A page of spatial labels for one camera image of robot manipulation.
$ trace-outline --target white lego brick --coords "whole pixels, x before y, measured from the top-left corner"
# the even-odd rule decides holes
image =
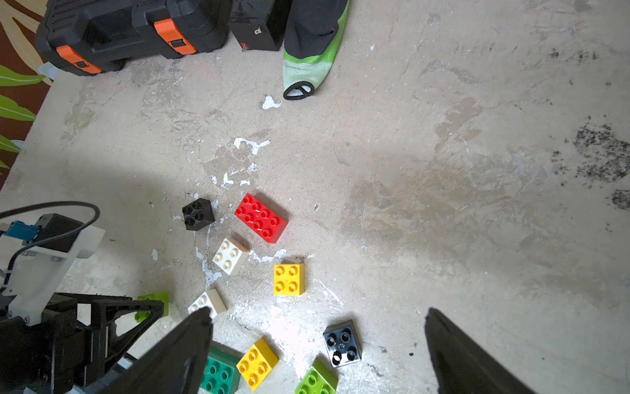
[[[249,255],[249,250],[234,240],[223,240],[212,261],[227,275],[236,275]]]
[[[223,301],[221,301],[221,297],[219,297],[219,293],[217,293],[216,289],[204,291],[202,295],[200,295],[199,298],[197,298],[197,300],[188,307],[188,314],[191,314],[204,306],[210,308],[210,319],[212,320],[212,323],[214,323],[223,313],[227,311],[227,308]]]

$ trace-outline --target yellow lego brick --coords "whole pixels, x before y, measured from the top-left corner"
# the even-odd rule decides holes
[[[304,264],[276,264],[273,267],[273,295],[299,296],[304,293]]]
[[[276,364],[278,364],[278,357],[261,338],[249,348],[236,366],[251,391],[256,391]]]

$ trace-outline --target blue connector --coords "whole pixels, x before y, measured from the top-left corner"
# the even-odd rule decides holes
[[[32,241],[35,239],[35,237],[37,237],[39,231],[39,226],[30,226],[28,224],[22,223],[19,220],[16,220],[15,222],[11,223],[11,227],[9,227],[4,235],[23,241]]]

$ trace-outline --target dark green lego brick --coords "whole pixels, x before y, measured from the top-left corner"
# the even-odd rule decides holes
[[[234,394],[238,390],[241,374],[236,369],[240,357],[211,348],[203,371],[201,388],[212,394]]]
[[[168,316],[168,292],[160,291],[158,293],[146,294],[144,296],[139,296],[138,301],[162,301],[164,304],[164,314],[162,317]],[[144,319],[149,317],[149,312],[136,312],[135,313],[135,322],[141,323]]]
[[[313,361],[295,394],[335,394],[339,379],[319,359]]]

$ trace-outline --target black toolbox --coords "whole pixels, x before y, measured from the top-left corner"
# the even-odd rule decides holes
[[[35,47],[80,76],[117,71],[128,57],[177,59],[221,47],[230,0],[49,0]]]
[[[243,50],[278,50],[292,0],[235,0],[228,25]]]

